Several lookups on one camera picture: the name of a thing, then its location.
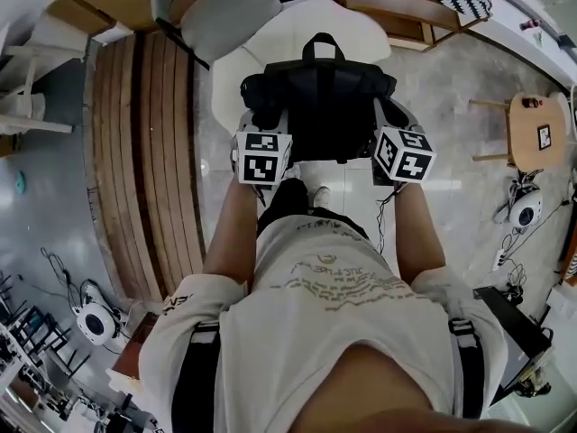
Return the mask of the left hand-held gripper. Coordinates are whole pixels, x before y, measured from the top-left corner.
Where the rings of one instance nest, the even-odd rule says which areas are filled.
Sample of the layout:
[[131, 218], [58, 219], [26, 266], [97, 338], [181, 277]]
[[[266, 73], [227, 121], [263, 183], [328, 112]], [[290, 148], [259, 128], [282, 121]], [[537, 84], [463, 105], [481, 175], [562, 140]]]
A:
[[235, 173], [242, 184], [277, 186], [289, 165], [293, 143], [288, 111], [282, 111], [278, 123], [270, 130], [262, 131], [252, 123], [252, 117], [253, 112], [244, 113], [234, 135]]

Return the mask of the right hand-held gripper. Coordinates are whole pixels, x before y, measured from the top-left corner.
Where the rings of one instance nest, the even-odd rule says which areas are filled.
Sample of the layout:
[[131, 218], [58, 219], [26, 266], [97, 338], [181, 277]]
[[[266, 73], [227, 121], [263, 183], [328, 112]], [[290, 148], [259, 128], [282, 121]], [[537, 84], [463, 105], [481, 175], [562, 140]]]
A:
[[394, 99], [373, 100], [376, 142], [371, 151], [374, 184], [422, 183], [436, 151], [415, 116]]

